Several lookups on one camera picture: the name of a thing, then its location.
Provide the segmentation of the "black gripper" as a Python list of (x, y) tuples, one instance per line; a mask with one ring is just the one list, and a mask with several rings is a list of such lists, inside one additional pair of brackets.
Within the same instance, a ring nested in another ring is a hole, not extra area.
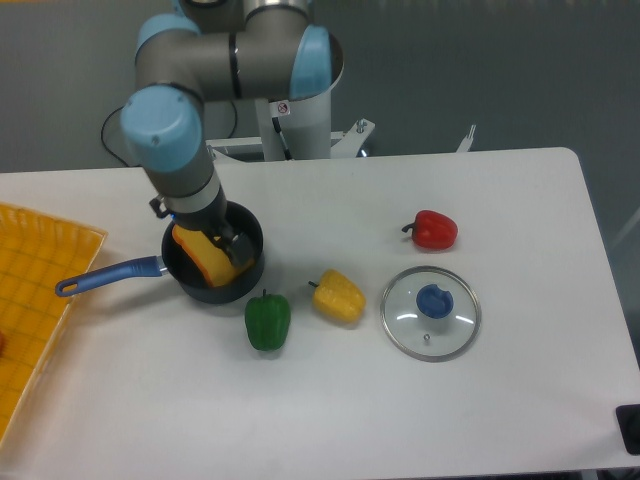
[(227, 199), (223, 192), (213, 198), (192, 196), (171, 198), (157, 195), (149, 202), (154, 214), (186, 230), (200, 231), (223, 250), (233, 266), (244, 266), (254, 258), (254, 248), (246, 233), (237, 232), (226, 219)]

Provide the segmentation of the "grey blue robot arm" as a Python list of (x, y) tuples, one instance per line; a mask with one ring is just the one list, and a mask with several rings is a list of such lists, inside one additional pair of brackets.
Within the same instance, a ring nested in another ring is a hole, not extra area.
[(139, 31), (136, 91), (121, 113), (126, 145), (166, 213), (203, 232), (237, 267), (255, 248), (226, 219), (204, 106), (313, 98), (336, 79), (335, 60), (332, 36), (314, 24), (308, 1), (177, 1)]

